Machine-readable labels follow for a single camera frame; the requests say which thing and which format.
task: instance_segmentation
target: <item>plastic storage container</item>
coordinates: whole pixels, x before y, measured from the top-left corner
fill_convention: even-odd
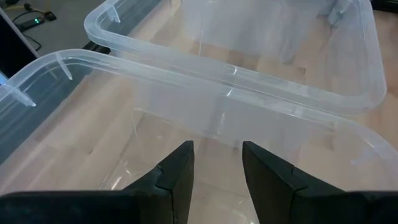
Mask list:
[[[386,94],[369,0],[107,0],[85,29],[115,51],[332,113]]]
[[[343,190],[398,189],[397,152],[350,120],[139,62],[64,50],[0,86],[0,193],[122,189],[186,140],[189,223],[257,223],[242,141]]]

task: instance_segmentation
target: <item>container lip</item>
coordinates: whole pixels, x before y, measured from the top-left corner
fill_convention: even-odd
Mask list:
[[[13,77],[11,77],[6,82],[6,84],[9,86],[18,87],[19,85],[23,84],[23,82],[26,81],[29,77],[31,77],[34,73],[38,72],[40,69],[48,66],[51,63],[54,62],[59,63],[60,60],[65,62],[68,59],[77,59],[78,61],[74,63],[79,63],[80,60],[82,66],[88,66],[100,70],[104,69],[104,66],[106,66],[106,70],[108,72],[113,72],[115,75],[124,75],[127,77],[146,78],[147,77],[146,75],[143,75],[141,77],[138,77],[136,75],[137,71],[138,72],[144,71],[149,73],[160,72],[159,73],[160,75],[157,75],[157,77],[162,78],[165,82],[169,80],[169,78],[167,78],[169,75],[174,76],[174,78],[177,77],[177,79],[180,78],[181,76],[184,76],[187,78],[187,82],[191,83],[196,83],[195,79],[200,80],[200,78],[189,77],[178,72],[163,70],[160,68],[153,67],[151,65],[145,65],[130,60],[126,60],[123,58],[117,58],[110,55],[91,52],[89,50],[71,49],[71,50],[61,50],[59,52],[54,52],[45,55],[41,58],[38,58],[37,60],[34,60],[30,64],[26,65],[18,73],[16,73]],[[120,68],[127,71],[127,73],[117,72]],[[215,85],[223,86],[224,84],[215,83]],[[239,89],[239,87],[236,88],[226,85],[224,86],[236,90],[236,93],[231,94],[231,97],[235,100],[242,101],[243,103],[249,103],[267,110],[275,111],[277,113],[286,114],[288,116],[295,116],[298,119],[303,119],[306,121],[318,123],[329,128],[340,127],[344,129],[349,129],[353,133],[357,134],[366,144],[372,147],[372,153],[380,155],[383,159],[387,161],[391,161],[392,166],[394,166],[395,168],[397,168],[396,170],[398,170],[398,164],[394,162],[398,161],[398,152],[380,135],[352,120],[331,113],[327,113],[324,111],[320,111],[315,108],[309,108],[306,106],[298,105],[296,103],[291,103],[289,101],[275,99],[272,96],[260,95],[255,91],[242,90]],[[0,86],[0,101],[4,99],[5,94],[9,94],[5,90],[6,89],[4,88],[4,86]]]
[[[368,80],[371,82],[368,85],[370,88],[364,90],[364,92],[362,92],[360,95],[348,96],[321,90],[315,87],[301,85],[288,80],[282,80],[280,78],[235,67],[234,65],[229,65],[227,63],[219,62],[210,58],[185,54],[168,47],[155,45],[138,39],[128,38],[123,35],[102,29],[98,24],[100,16],[106,13],[109,7],[114,7],[120,1],[124,0],[107,0],[87,15],[84,22],[84,27],[88,37],[93,42],[121,52],[127,52],[136,55],[146,55],[148,57],[156,58],[157,60],[169,63],[175,67],[188,70],[190,72],[199,73],[201,75],[205,75],[207,73],[227,75],[229,72],[229,75],[241,76],[242,78],[245,78],[243,75],[258,76],[261,74],[269,81],[262,83],[263,88],[259,91],[262,91],[268,95],[272,95],[276,98],[327,111],[333,114],[360,114],[363,111],[376,107],[386,96],[387,86],[382,64],[381,70],[373,70],[373,72],[383,75],[374,75],[370,74],[370,72],[367,74],[367,77],[369,77]],[[236,70],[238,70],[238,74],[232,74],[232,71]],[[256,82],[256,80],[250,80],[247,77],[245,79],[249,80],[250,82]]]

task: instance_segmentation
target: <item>black cable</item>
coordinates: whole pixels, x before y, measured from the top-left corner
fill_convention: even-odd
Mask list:
[[[24,16],[24,15],[26,15],[26,14],[33,13],[33,12],[38,12],[38,13],[41,13],[41,14],[44,15],[43,12],[36,11],[36,10],[27,11],[27,12],[23,12],[23,13],[19,14],[17,17],[15,17],[15,18],[12,20],[12,22],[15,22],[15,21],[16,21],[18,18],[20,18],[21,16]]]
[[[39,43],[39,41],[33,39],[32,37],[29,37],[26,34],[22,34],[22,35],[24,35],[26,38],[28,38],[29,40],[35,42],[38,45],[38,47],[35,49],[35,51],[38,51],[38,50],[40,50],[42,48],[42,45]]]

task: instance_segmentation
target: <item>transparent plastic bin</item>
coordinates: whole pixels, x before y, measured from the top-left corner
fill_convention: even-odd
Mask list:
[[[107,0],[85,29],[119,57],[234,77],[332,113],[358,114],[386,95],[369,0]]]
[[[243,141],[343,190],[398,189],[397,152],[371,130],[154,61],[64,50],[0,86],[0,194],[122,189],[186,140],[189,223],[257,223]]]

